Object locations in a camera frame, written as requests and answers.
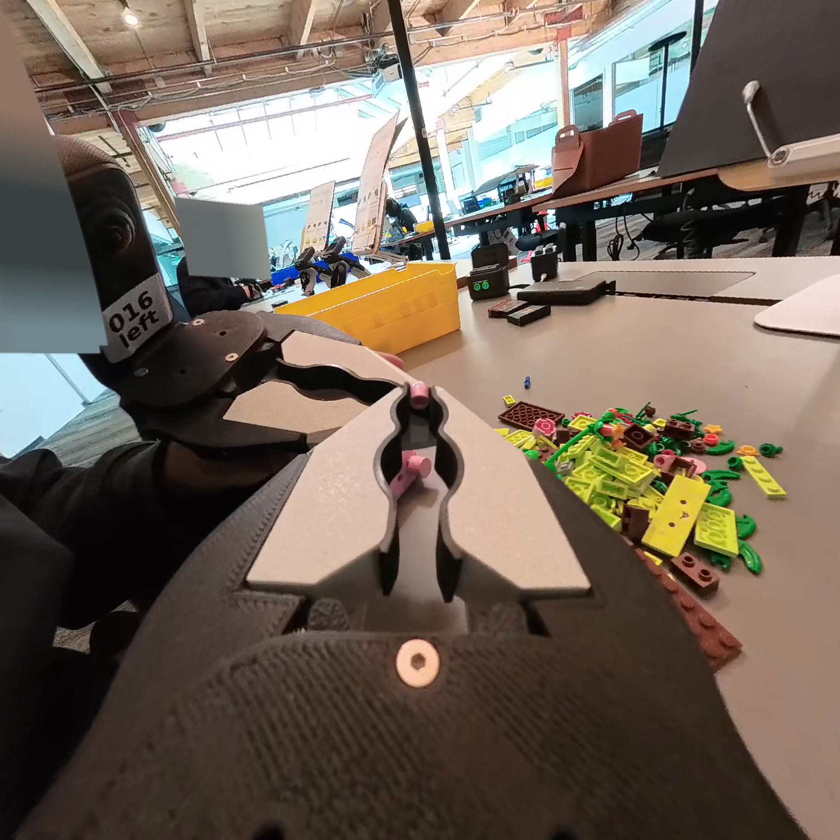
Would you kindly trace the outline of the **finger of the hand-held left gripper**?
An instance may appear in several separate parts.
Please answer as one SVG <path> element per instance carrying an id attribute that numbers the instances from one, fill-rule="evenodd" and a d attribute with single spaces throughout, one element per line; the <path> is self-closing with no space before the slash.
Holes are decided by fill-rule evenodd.
<path id="1" fill-rule="evenodd" d="M 375 403 L 412 384 L 411 375 L 357 343 L 293 330 L 280 343 L 276 376 L 305 394 Z"/>
<path id="2" fill-rule="evenodd" d="M 371 385 L 372 392 L 365 396 L 323 398 L 287 382 L 266 382 L 237 396 L 224 420 L 301 436 L 307 445 L 318 445 L 333 435 L 345 442 L 352 434 L 383 434 L 387 409 L 370 412 L 370 407 L 389 392 L 389 384 Z"/>

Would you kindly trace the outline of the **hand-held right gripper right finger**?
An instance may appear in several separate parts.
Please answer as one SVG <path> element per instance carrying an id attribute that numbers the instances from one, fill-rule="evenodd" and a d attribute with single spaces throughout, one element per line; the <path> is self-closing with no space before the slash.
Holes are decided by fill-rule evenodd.
<path id="1" fill-rule="evenodd" d="M 528 602 L 591 583 L 532 462 L 445 389 L 430 391 L 438 508 L 436 574 L 446 602 Z"/>

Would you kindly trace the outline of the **person's left forearm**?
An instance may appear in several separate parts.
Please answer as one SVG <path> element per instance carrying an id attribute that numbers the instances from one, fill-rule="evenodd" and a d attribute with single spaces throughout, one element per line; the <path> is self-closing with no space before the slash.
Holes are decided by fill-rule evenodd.
<path id="1" fill-rule="evenodd" d="M 183 562 L 164 505 L 164 453 L 162 444 L 125 445 L 85 468 L 46 449 L 2 458 L 2 502 L 67 560 L 59 626 L 81 628 L 155 596 Z"/>

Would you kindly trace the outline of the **yellow plastic bin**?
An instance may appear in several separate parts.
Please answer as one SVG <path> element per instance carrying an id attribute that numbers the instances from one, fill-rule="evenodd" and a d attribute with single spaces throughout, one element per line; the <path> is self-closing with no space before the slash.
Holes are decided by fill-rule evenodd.
<path id="1" fill-rule="evenodd" d="M 275 307 L 315 318 L 371 350 L 400 354 L 460 330 L 454 261 L 414 261 Z"/>

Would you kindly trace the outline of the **pink toy connector piece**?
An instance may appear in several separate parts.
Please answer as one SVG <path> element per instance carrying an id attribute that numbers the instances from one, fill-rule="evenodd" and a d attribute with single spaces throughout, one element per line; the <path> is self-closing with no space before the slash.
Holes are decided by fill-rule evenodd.
<path id="1" fill-rule="evenodd" d="M 416 450 L 403 450 L 402 466 L 389 483 L 393 500 L 399 501 L 418 480 L 427 478 L 432 468 L 430 458 L 420 455 Z"/>

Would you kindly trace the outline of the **short cardboard sign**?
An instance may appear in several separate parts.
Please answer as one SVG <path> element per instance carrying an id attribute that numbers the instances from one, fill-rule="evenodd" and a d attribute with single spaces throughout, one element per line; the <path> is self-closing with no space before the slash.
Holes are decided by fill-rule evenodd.
<path id="1" fill-rule="evenodd" d="M 300 252 L 313 249 L 323 252 L 329 244 L 335 181 L 328 181 L 312 188 L 309 195 L 307 218 L 301 233 Z"/>

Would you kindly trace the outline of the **black charger case green lights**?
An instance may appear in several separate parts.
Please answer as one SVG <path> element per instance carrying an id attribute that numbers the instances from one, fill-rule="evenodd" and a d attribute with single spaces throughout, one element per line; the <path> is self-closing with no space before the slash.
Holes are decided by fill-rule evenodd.
<path id="1" fill-rule="evenodd" d="M 509 292 L 509 250 L 504 243 L 480 245 L 470 254 L 468 292 L 472 301 L 504 298 Z"/>

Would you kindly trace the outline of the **tall cardboard sign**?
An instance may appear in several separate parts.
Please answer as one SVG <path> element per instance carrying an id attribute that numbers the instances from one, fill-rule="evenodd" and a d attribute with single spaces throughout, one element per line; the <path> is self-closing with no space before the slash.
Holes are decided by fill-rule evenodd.
<path id="1" fill-rule="evenodd" d="M 397 135 L 404 125 L 393 114 L 374 134 L 367 151 L 356 203 L 351 251 L 360 258 L 378 259 L 390 265 L 403 265 L 406 258 L 382 251 L 387 187 L 385 170 Z"/>

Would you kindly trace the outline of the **long brown toy plate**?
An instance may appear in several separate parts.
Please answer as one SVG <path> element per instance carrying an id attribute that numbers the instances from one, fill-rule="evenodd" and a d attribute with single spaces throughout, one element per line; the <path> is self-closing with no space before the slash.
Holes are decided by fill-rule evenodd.
<path id="1" fill-rule="evenodd" d="M 667 570 L 665 562 L 656 559 L 653 554 L 634 549 L 636 556 L 646 565 L 668 593 L 677 613 L 684 620 L 692 636 L 696 639 L 703 655 L 713 671 L 719 671 L 735 660 L 742 652 L 741 642 L 723 626 L 717 618 L 677 582 Z"/>

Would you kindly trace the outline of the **wooden-top desk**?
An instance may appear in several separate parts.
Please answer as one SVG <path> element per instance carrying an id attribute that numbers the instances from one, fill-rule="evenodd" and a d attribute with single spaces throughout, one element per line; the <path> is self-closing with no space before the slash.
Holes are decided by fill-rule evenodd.
<path id="1" fill-rule="evenodd" d="M 683 175 L 679 180 L 657 175 L 629 176 L 609 185 L 566 198 L 554 198 L 538 206 L 540 214 L 553 216 L 560 230 L 559 248 L 564 261 L 598 259 L 658 259 L 665 246 L 640 238 L 644 227 L 660 217 L 689 207 L 753 202 L 765 197 L 784 200 L 779 223 L 774 228 L 741 234 L 747 242 L 724 245 L 725 256 L 751 256 L 749 248 L 759 248 L 760 256 L 795 256 L 802 234 L 807 232 L 809 214 L 818 216 L 815 230 L 805 236 L 805 252 L 810 254 L 821 242 L 838 244 L 838 182 L 810 186 L 772 187 L 745 192 L 723 183 L 714 171 Z M 674 247 L 660 259 L 677 259 Z"/>
<path id="2" fill-rule="evenodd" d="M 538 192 L 510 204 L 494 204 L 444 223 L 453 236 L 477 236 L 480 246 L 490 245 L 490 233 L 511 229 L 518 236 L 531 233 L 538 220 L 538 206 L 548 202 L 551 193 Z"/>

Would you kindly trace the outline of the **flat black device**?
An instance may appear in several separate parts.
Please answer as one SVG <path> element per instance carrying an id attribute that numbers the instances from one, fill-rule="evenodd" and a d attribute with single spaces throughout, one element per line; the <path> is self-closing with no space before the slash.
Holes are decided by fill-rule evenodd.
<path id="1" fill-rule="evenodd" d="M 616 293 L 616 276 L 592 272 L 573 280 L 543 280 L 518 292 L 518 300 L 540 306 L 587 306 Z"/>

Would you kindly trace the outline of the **lime long toy plate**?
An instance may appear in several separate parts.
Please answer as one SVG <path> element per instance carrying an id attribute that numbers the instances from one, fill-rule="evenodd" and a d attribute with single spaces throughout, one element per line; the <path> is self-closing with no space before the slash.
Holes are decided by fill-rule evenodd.
<path id="1" fill-rule="evenodd" d="M 741 455 L 744 471 L 754 480 L 762 493 L 769 499 L 786 497 L 786 490 L 772 477 L 759 459 L 752 455 Z"/>

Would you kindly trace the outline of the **brown leather bag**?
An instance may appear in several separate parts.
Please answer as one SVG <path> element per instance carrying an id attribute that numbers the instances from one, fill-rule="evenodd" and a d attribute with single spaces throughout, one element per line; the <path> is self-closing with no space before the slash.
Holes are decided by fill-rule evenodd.
<path id="1" fill-rule="evenodd" d="M 562 127 L 552 151 L 552 198 L 586 193 L 637 172 L 643 124 L 643 115 L 628 110 L 601 129 Z"/>

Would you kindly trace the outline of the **black office chair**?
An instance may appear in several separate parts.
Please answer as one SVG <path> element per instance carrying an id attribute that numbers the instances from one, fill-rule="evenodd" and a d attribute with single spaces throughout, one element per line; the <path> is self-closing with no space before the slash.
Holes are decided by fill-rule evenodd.
<path id="1" fill-rule="evenodd" d="M 677 258 L 707 259 L 715 248 L 747 242 L 741 234 L 775 228 L 781 217 L 782 197 L 765 197 L 753 202 L 692 206 L 655 217 L 640 234 L 649 242 L 663 244 L 660 259 L 674 247 Z"/>

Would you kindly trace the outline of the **black computer monitor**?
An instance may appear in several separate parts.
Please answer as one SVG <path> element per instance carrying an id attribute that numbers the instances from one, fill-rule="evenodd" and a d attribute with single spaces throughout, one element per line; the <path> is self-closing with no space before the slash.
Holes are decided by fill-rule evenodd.
<path id="1" fill-rule="evenodd" d="M 767 161 L 838 130 L 839 2 L 720 1 L 658 172 Z"/>

